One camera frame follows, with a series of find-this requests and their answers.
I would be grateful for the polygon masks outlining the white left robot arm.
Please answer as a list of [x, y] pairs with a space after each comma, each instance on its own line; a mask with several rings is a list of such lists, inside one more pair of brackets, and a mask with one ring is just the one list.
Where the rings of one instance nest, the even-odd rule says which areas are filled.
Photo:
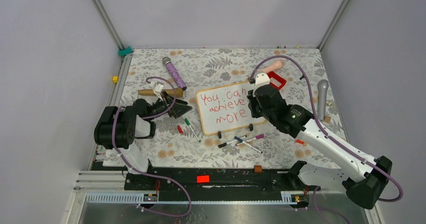
[[156, 176], [148, 171], [150, 161], [135, 140], [154, 138], [156, 117], [168, 114], [177, 119], [191, 110], [186, 101], [169, 96], [154, 103], [141, 98], [122, 108], [106, 106], [95, 126], [94, 141], [107, 150], [115, 150], [128, 171], [138, 174], [136, 182], [143, 189], [150, 189], [155, 185]]

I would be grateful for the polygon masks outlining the yellow framed whiteboard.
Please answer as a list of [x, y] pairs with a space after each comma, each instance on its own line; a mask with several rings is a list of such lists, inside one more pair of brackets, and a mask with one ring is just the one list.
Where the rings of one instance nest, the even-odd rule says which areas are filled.
[[247, 98], [253, 87], [248, 81], [204, 89], [196, 93], [197, 109], [204, 135], [216, 135], [264, 123], [252, 118]]

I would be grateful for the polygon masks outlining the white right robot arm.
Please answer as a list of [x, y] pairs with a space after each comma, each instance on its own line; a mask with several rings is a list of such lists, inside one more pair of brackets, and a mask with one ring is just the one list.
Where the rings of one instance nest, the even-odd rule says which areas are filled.
[[337, 170], [315, 167], [298, 161], [288, 176], [290, 187], [330, 187], [345, 193], [356, 205], [372, 209], [389, 182], [392, 161], [374, 157], [350, 145], [317, 123], [313, 113], [296, 104], [287, 104], [279, 91], [270, 85], [249, 90], [247, 98], [254, 118], [264, 117], [279, 132], [308, 143], [338, 165]]

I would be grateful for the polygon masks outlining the red marker cap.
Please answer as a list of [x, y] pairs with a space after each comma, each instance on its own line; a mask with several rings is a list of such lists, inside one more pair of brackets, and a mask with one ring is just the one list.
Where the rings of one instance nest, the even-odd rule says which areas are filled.
[[177, 129], [178, 129], [178, 131], [179, 131], [180, 134], [184, 133], [184, 131], [183, 131], [183, 129], [182, 129], [182, 127], [180, 125], [177, 126]]

